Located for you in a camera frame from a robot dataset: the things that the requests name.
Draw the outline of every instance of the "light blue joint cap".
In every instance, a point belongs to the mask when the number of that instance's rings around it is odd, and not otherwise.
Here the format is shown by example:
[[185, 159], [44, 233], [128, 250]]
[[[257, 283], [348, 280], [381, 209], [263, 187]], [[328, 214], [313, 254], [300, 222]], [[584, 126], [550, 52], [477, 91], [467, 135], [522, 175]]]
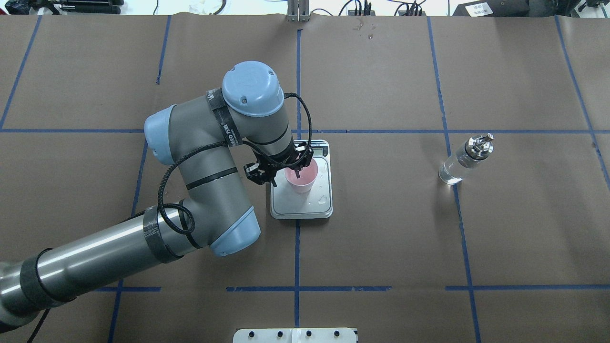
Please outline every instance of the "light blue joint cap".
[[272, 115], [284, 104], [275, 71], [257, 61], [239, 63], [224, 75], [223, 97], [232, 109], [249, 117]]
[[259, 236], [259, 222], [254, 215], [254, 206], [250, 206], [246, 213], [210, 245], [210, 248], [216, 256], [227, 256], [250, 246]]
[[159, 162], [170, 165], [174, 163], [170, 150], [170, 115], [175, 105], [160, 110], [144, 122], [144, 136], [152, 154]]

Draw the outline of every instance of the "metal bottle top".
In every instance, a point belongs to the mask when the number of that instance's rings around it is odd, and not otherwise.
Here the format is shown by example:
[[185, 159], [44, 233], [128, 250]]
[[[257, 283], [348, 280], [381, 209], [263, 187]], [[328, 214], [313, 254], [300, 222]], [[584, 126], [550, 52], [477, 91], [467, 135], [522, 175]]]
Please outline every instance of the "metal bottle top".
[[464, 146], [468, 156], [476, 160], [484, 160], [493, 152], [493, 135], [474, 135]]

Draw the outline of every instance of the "blue tape line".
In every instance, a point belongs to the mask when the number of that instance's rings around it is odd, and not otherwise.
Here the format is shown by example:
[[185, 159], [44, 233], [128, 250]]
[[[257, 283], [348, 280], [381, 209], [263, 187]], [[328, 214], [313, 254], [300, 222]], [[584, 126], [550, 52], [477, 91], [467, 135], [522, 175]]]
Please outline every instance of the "blue tape line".
[[301, 292], [387, 292], [391, 286], [301, 286]]
[[26, 66], [27, 57], [30, 54], [30, 50], [32, 49], [32, 45], [34, 44], [34, 39], [36, 38], [36, 33], [38, 33], [38, 27], [40, 27], [40, 20], [42, 16], [38, 16], [36, 19], [36, 25], [34, 26], [34, 31], [32, 32], [32, 36], [30, 37], [30, 42], [27, 44], [26, 53], [23, 55], [23, 59], [21, 60], [21, 65], [19, 66], [19, 71], [17, 71], [17, 76], [15, 77], [15, 82], [13, 83], [13, 88], [10, 90], [9, 99], [6, 101], [6, 106], [4, 107], [4, 113], [2, 113], [2, 118], [0, 119], [0, 129], [4, 126], [4, 121], [6, 120], [6, 116], [9, 114], [10, 103], [13, 101], [13, 96], [15, 96], [15, 91], [17, 90], [17, 85], [19, 84], [19, 79], [21, 79], [21, 73], [23, 73], [23, 68]]
[[[316, 134], [590, 134], [589, 130], [496, 130], [496, 129], [313, 129]], [[596, 134], [610, 134], [610, 130], [594, 130]]]
[[[610, 284], [510, 284], [493, 286], [473, 286], [474, 291], [556, 291], [586, 290], [586, 289], [610, 289]], [[447, 286], [446, 291], [467, 291], [468, 286]]]
[[156, 84], [161, 83], [161, 71], [163, 70], [163, 60], [165, 59], [165, 47], [167, 46], [167, 37], [170, 34], [170, 23], [171, 15], [168, 15], [167, 23], [165, 24], [165, 36], [163, 37], [163, 47], [161, 48], [161, 58], [159, 59], [159, 74], [157, 74]]
[[450, 134], [588, 134], [587, 130], [447, 130]]
[[604, 157], [601, 155], [600, 146], [597, 144], [597, 138], [595, 137], [595, 133], [593, 131], [593, 125], [591, 124], [591, 119], [589, 118], [589, 113], [587, 112], [587, 107], [584, 105], [583, 95], [580, 92], [580, 87], [578, 87], [578, 82], [576, 81], [576, 76], [574, 75], [574, 71], [572, 70], [572, 63], [570, 62], [570, 56], [568, 56], [568, 51], [565, 48], [564, 35], [561, 32], [561, 25], [559, 24], [558, 16], [555, 16], [555, 25], [557, 26], [557, 33], [559, 34], [559, 41], [561, 42], [561, 49], [564, 52], [565, 62], [568, 65], [570, 77], [572, 78], [572, 83], [574, 83], [574, 89], [576, 89], [576, 95], [578, 96], [578, 101], [580, 102], [580, 107], [583, 110], [584, 119], [587, 122], [587, 127], [589, 128], [589, 133], [591, 134], [591, 139], [593, 140], [593, 144], [595, 145], [595, 153], [597, 154], [597, 159], [600, 161], [601, 172], [604, 174], [604, 179], [606, 180], [606, 187], [608, 187], [608, 190], [610, 190], [610, 176], [608, 176], [608, 170], [606, 169]]
[[112, 133], [112, 134], [143, 134], [142, 129], [0, 129], [0, 132], [15, 133]]
[[459, 201], [459, 192], [457, 185], [453, 185], [453, 196], [456, 200], [457, 216], [459, 218], [459, 231], [462, 235], [462, 255], [464, 257], [464, 267], [466, 269], [466, 282], [468, 282], [468, 297], [470, 298], [470, 311], [472, 312], [472, 321], [475, 327], [475, 339], [477, 343], [481, 343], [481, 333], [479, 331], [479, 319], [476, 313], [475, 292], [472, 286], [472, 274], [470, 273], [470, 259], [468, 258], [468, 246], [466, 245], [466, 233], [464, 232], [464, 221], [462, 219], [462, 206]]
[[[118, 287], [100, 287], [94, 292], [117, 292]], [[161, 287], [122, 287], [121, 292], [160, 292]]]
[[135, 209], [138, 206], [138, 199], [140, 198], [140, 186], [142, 185], [142, 173], [144, 172], [147, 152], [148, 142], [144, 140], [144, 149], [142, 149], [142, 158], [140, 159], [140, 169], [138, 171], [138, 181], [135, 183], [134, 202], [131, 205], [131, 215], [135, 214]]
[[[118, 133], [118, 134], [142, 134], [143, 129], [0, 129], [0, 132], [16, 133]], [[445, 130], [438, 129], [313, 129], [316, 134], [443, 134]], [[460, 129], [447, 130], [450, 134], [590, 134], [588, 130], [480, 130]], [[610, 130], [594, 130], [596, 134], [610, 134]]]
[[432, 51], [432, 65], [434, 66], [434, 78], [436, 79], [436, 90], [439, 97], [440, 113], [443, 119], [443, 131], [445, 133], [445, 143], [447, 144], [447, 156], [451, 155], [451, 145], [449, 144], [449, 132], [447, 128], [447, 117], [445, 116], [445, 102], [443, 101], [443, 94], [440, 91], [440, 76], [439, 76], [439, 64], [436, 59], [436, 50], [434, 47], [434, 36], [432, 34], [432, 21], [430, 17], [426, 17], [428, 20], [428, 35], [430, 37], [430, 50]]
[[120, 279], [118, 282], [115, 306], [112, 310], [112, 320], [110, 321], [110, 331], [108, 332], [108, 343], [112, 343], [114, 340], [114, 332], [117, 327], [118, 308], [121, 306], [121, 288], [123, 288], [123, 279]]
[[[296, 94], [301, 95], [301, 31], [296, 31]], [[296, 139], [301, 139], [301, 102], [296, 102]]]
[[295, 328], [300, 327], [301, 221], [295, 221]]
[[[440, 91], [440, 76], [439, 76], [439, 66], [436, 59], [436, 51], [434, 49], [434, 35], [432, 34], [432, 21], [430, 17], [427, 17], [428, 20], [428, 35], [430, 36], [430, 49], [432, 51], [432, 64], [434, 65], [434, 76], [436, 78], [436, 88], [438, 90], [439, 96], [439, 106], [440, 112], [442, 113], [443, 119], [443, 130], [445, 133], [445, 145], [447, 147], [447, 156], [451, 156], [451, 144], [449, 141], [449, 128], [447, 126], [447, 117], [445, 116], [445, 104], [443, 102], [443, 95]], [[455, 197], [455, 202], [457, 206], [457, 215], [459, 217], [459, 229], [460, 234], [462, 235], [462, 254], [464, 256], [464, 267], [466, 269], [466, 280], [468, 282], [468, 296], [470, 298], [470, 311], [472, 312], [472, 322], [475, 328], [475, 340], [476, 343], [481, 343], [481, 333], [479, 331], [479, 319], [476, 313], [476, 302], [475, 302], [475, 293], [472, 289], [472, 276], [470, 274], [470, 261], [468, 259], [468, 247], [466, 245], [466, 234], [464, 233], [464, 221], [462, 220], [462, 209], [459, 202], [459, 194], [458, 187], [453, 187], [453, 195]]]
[[[299, 292], [387, 292], [391, 289], [391, 286], [299, 286]], [[294, 292], [295, 288], [293, 286], [227, 287], [226, 291], [229, 293]]]
[[293, 286], [227, 287], [227, 292], [294, 292]]

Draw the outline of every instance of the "metal bracket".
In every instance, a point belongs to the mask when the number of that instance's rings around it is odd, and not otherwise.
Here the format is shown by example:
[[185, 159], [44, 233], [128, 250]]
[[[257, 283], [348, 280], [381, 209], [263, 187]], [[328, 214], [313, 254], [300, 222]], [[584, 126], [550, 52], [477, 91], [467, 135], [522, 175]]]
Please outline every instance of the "metal bracket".
[[288, 21], [309, 21], [309, 0], [288, 0]]
[[233, 335], [233, 343], [357, 343], [354, 328], [276, 328], [240, 329]]

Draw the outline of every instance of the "pink cup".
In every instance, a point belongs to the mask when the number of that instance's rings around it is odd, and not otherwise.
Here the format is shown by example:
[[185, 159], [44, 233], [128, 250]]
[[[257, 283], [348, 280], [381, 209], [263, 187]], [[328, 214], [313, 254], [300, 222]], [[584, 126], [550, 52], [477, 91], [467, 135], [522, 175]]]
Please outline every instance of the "pink cup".
[[312, 158], [309, 166], [299, 171], [300, 178], [298, 179], [296, 178], [295, 171], [290, 168], [284, 169], [284, 175], [295, 192], [306, 193], [310, 191], [318, 176], [318, 164], [315, 159]]

